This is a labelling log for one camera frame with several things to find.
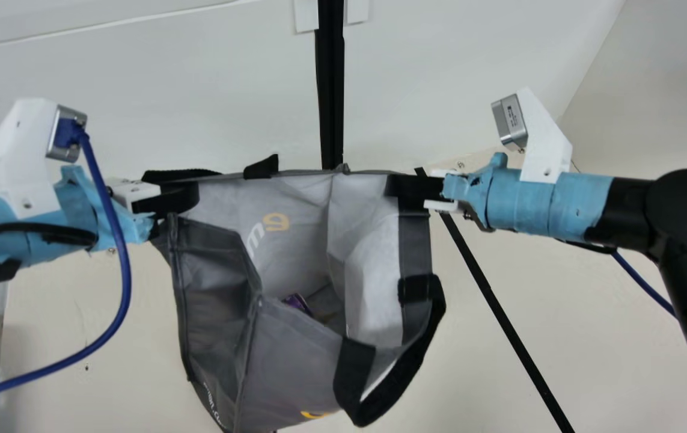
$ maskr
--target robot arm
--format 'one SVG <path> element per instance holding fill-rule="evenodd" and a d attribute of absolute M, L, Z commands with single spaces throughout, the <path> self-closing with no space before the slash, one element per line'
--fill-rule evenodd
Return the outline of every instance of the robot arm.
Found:
<path fill-rule="evenodd" d="M 45 156 L 76 162 L 86 120 L 46 99 L 21 99 L 0 126 L 0 281 L 77 250 L 114 247 L 97 190 L 82 167 L 63 165 L 63 179 L 54 186 L 47 174 Z M 127 241 L 146 241 L 149 214 L 114 204 Z"/>
<path fill-rule="evenodd" d="M 476 173 L 448 174 L 442 196 L 456 200 L 485 231 L 511 230 L 645 254 L 661 272 L 687 340 L 687 170 L 658 180 L 562 171 L 553 181 L 539 181 L 538 176 L 549 173 L 549 167 L 541 165 L 535 172 L 525 172 L 530 142 L 538 146 L 540 138 L 532 137 L 529 129 L 536 124 L 534 132 L 540 134 L 557 125 L 539 104 L 528 109 L 519 106 L 518 100 L 528 98 L 528 91 L 524 92 L 524 98 L 518 93 L 493 104 L 504 144 L 528 146 L 524 169 L 507 168 L 506 155 L 497 153 Z M 510 118 L 503 123 L 501 112 L 516 117 L 517 125 L 511 125 Z M 543 155 L 540 146 L 535 153 Z M 554 160 L 564 156 L 555 155 Z"/>

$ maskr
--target white mount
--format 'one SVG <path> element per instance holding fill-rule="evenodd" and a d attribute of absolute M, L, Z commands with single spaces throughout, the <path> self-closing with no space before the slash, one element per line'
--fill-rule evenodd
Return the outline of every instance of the white mount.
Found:
<path fill-rule="evenodd" d="M 560 173 L 570 171 L 573 146 L 530 88 L 517 91 L 517 99 L 527 127 L 525 162 L 519 180 L 557 183 Z"/>
<path fill-rule="evenodd" d="M 18 99 L 0 125 L 0 197 L 19 220 L 60 210 L 44 158 L 57 117 L 55 102 Z"/>

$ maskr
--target black vertical rod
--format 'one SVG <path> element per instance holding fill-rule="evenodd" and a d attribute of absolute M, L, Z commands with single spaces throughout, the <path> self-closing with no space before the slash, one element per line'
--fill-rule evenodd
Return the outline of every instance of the black vertical rod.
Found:
<path fill-rule="evenodd" d="M 343 164 L 343 0 L 318 0 L 316 93 L 319 98 L 319 140 L 322 169 Z"/>

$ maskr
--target blue tape wrap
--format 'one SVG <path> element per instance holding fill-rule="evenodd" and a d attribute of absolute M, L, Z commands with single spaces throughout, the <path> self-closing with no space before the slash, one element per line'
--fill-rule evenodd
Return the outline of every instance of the blue tape wrap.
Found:
<path fill-rule="evenodd" d="M 488 228 L 584 242 L 586 229 L 602 216 L 613 178 L 561 173 L 557 183 L 522 182 L 521 170 L 507 163 L 497 153 L 477 173 L 448 175 L 443 197 L 469 203 Z"/>
<path fill-rule="evenodd" d="M 82 167 L 63 165 L 61 173 L 63 179 L 55 184 L 54 188 L 62 210 L 34 216 L 23 222 L 74 227 L 97 233 L 98 242 L 90 251 L 114 247 L 115 242 L 111 228 L 108 220 L 105 219 L 105 213 L 102 212 L 97 190 L 93 183 L 87 179 Z M 114 208 L 126 241 L 135 244 L 147 241 L 153 225 L 152 214 L 134 215 L 116 202 L 114 202 Z M 9 205 L 0 198 L 0 224 L 17 221 Z M 83 249 L 84 247 L 74 245 L 46 243 L 37 233 L 0 233 L 0 263 L 15 259 L 21 262 L 21 268 L 54 260 L 57 257 Z"/>

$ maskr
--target black bag handle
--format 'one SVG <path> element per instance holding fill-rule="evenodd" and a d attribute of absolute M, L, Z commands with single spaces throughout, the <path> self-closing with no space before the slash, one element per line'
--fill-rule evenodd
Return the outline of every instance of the black bag handle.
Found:
<path fill-rule="evenodd" d="M 434 332 L 445 315 L 445 294 L 442 283 L 435 274 L 415 275 L 399 280 L 398 295 L 403 306 L 412 302 L 431 301 L 428 326 L 423 335 L 399 357 L 389 375 L 364 400 L 362 394 L 373 368 L 376 348 L 343 338 L 332 391 L 335 400 L 357 427 L 370 425 L 399 400 L 421 367 Z"/>

